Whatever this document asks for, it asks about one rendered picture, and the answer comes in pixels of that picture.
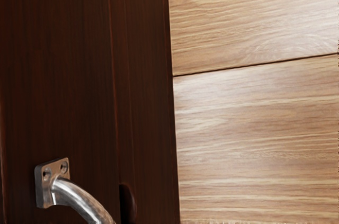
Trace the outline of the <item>dark brown wooden cabinet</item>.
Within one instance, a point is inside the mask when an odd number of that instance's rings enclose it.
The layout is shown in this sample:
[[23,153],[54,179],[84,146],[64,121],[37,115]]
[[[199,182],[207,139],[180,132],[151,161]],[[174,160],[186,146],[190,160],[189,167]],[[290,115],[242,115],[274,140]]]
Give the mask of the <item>dark brown wooden cabinet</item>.
[[168,0],[0,0],[0,224],[180,224]]

